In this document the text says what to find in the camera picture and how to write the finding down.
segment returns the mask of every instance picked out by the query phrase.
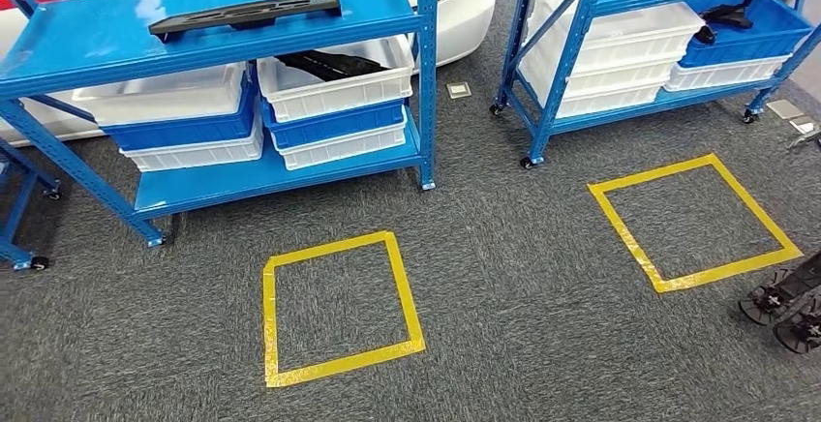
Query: plastic storage crate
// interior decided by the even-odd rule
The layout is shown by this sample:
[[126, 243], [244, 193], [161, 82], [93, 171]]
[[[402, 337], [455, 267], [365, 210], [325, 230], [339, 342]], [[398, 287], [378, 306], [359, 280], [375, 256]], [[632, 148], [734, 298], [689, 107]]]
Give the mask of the plastic storage crate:
[[[527, 38], [562, 1], [533, 0]], [[536, 45], [561, 54], [575, 9], [576, 3], [573, 3]], [[571, 76], [645, 62], [649, 58], [681, 58], [690, 38], [702, 26], [704, 20], [684, 3], [597, 17], [582, 43]]]
[[245, 63], [79, 88], [72, 103], [98, 125], [224, 115], [239, 109]]
[[405, 100], [394, 100], [377, 105], [365, 105], [285, 123], [274, 120], [273, 108], [265, 99], [261, 99], [259, 110], [262, 114], [262, 123], [271, 132], [277, 145], [281, 148], [290, 148], [400, 124], [405, 120], [402, 108], [404, 102]]
[[320, 49], [333, 54], [362, 56], [387, 71], [334, 81], [322, 81], [273, 57], [259, 59], [259, 87], [274, 107], [277, 122], [381, 103], [412, 94], [413, 56], [404, 35]]
[[[722, 4], [741, 4], [744, 0], [689, 0], [687, 4], [702, 13]], [[727, 62], [763, 59], [790, 54], [796, 44], [812, 31], [793, 8], [781, 0], [752, 0], [745, 10], [752, 28], [743, 30], [711, 24], [715, 43], [705, 45], [694, 39], [687, 47], [682, 67], [701, 67]]]
[[[658, 85], [670, 78], [670, 71], [684, 53], [674, 57], [647, 56], [625, 66], [604, 69], [576, 69], [567, 81], [566, 98], [589, 94], [591, 91], [621, 89], [629, 86]], [[559, 66], [561, 47], [537, 45], [522, 59], [519, 72], [528, 80], [541, 104], [550, 92], [554, 73]]]
[[124, 151], [244, 138], [251, 134], [254, 125], [256, 88], [249, 81], [243, 82], [239, 108], [231, 114], [100, 128]]
[[286, 169], [295, 170], [405, 144], [407, 122], [408, 110], [403, 106], [402, 122], [396, 125], [292, 147], [281, 146], [274, 136], [274, 148], [285, 160]]
[[[556, 117], [571, 117], [652, 103], [665, 82], [666, 79], [651, 84], [642, 81], [628, 83], [619, 88], [595, 88], [575, 95], [564, 95]], [[539, 101], [544, 104], [546, 97], [540, 97]]]
[[213, 141], [210, 143], [183, 144], [162, 148], [141, 149], [137, 151], [120, 150], [127, 158], [137, 164], [141, 172], [169, 170], [172, 168], [214, 166], [217, 164], [252, 161], [262, 156], [263, 133], [262, 118], [254, 114], [254, 126], [251, 134], [240, 139]]
[[664, 85], [667, 91], [710, 88], [748, 81], [771, 78], [790, 56], [769, 57], [752, 61], [727, 62], [704, 67], [676, 66], [670, 80]]

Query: yellow floor tape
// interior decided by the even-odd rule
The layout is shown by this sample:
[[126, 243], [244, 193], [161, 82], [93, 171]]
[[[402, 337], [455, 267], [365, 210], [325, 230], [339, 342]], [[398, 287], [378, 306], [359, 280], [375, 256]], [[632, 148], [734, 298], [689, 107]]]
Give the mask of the yellow floor tape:
[[[279, 372], [276, 292], [274, 288], [274, 271], [276, 268], [281, 265], [299, 262], [312, 257], [330, 255], [375, 243], [384, 243], [387, 248], [390, 267], [393, 271], [393, 278], [396, 281], [396, 289], [399, 292], [399, 301], [402, 304], [402, 313], [405, 316], [405, 323], [408, 327], [409, 339], [396, 345], [380, 347], [352, 356], [341, 357], [339, 359], [299, 369], [292, 369], [286, 372]], [[306, 250], [295, 251], [286, 255], [273, 256], [268, 260], [265, 264], [265, 268], [262, 270], [262, 315], [264, 320], [263, 338], [265, 341], [265, 382], [269, 387], [288, 386], [315, 378], [332, 376], [341, 372], [396, 359], [397, 357], [407, 356], [408, 354], [425, 349], [425, 340], [422, 338], [422, 327], [419, 325], [419, 317], [416, 315], [416, 308], [413, 305], [411, 286], [408, 284], [408, 277], [405, 275], [405, 266], [402, 263], [402, 256], [399, 254], [399, 244], [396, 242], [396, 236], [390, 231], [379, 231], [369, 235], [357, 236]]]
[[[642, 250], [636, 242], [635, 238], [633, 238], [630, 230], [627, 229], [627, 226], [624, 224], [622, 218], [619, 217], [619, 214], [613, 208], [613, 205], [610, 204], [610, 201], [607, 199], [605, 193], [617, 190], [619, 188], [655, 180], [656, 178], [666, 177], [674, 173], [692, 170], [701, 166], [713, 166], [724, 181], [727, 182], [730, 188], [736, 192], [736, 195], [738, 195], [749, 210], [752, 211], [755, 217], [761, 221], [764, 227], [766, 227], [778, 243], [781, 244], [781, 249], [760, 256], [730, 262], [729, 264], [719, 265], [718, 267], [714, 267], [712, 269], [685, 275], [676, 279], [665, 280], [661, 277], [661, 274], [658, 273], [658, 270], [650, 261], [644, 250]], [[700, 158], [684, 161], [682, 163], [655, 168], [653, 170], [636, 173], [634, 175], [617, 178], [607, 182], [591, 184], [588, 185], [588, 187], [590, 188], [591, 193], [593, 193], [596, 201], [598, 201], [598, 204], [601, 206], [601, 209], [604, 211], [604, 214], [607, 216], [607, 219], [610, 220], [613, 228], [616, 229], [616, 232], [627, 245], [627, 248], [633, 254], [633, 257], [636, 258], [647, 276], [650, 277], [650, 281], [653, 283], [653, 288], [655, 288], [655, 290], [659, 293], [708, 284], [709, 282], [715, 282], [716, 280], [726, 279], [727, 277], [741, 274], [743, 272], [761, 269], [802, 255], [798, 247], [790, 241], [783, 230], [781, 230], [775, 222], [773, 222], [773, 219], [771, 219], [770, 216], [764, 212], [764, 209], [762, 209], [761, 206], [755, 202], [755, 199], [752, 198], [745, 188], [742, 187], [741, 183], [736, 180], [736, 177], [730, 173], [727, 167], [725, 167], [713, 153]]]

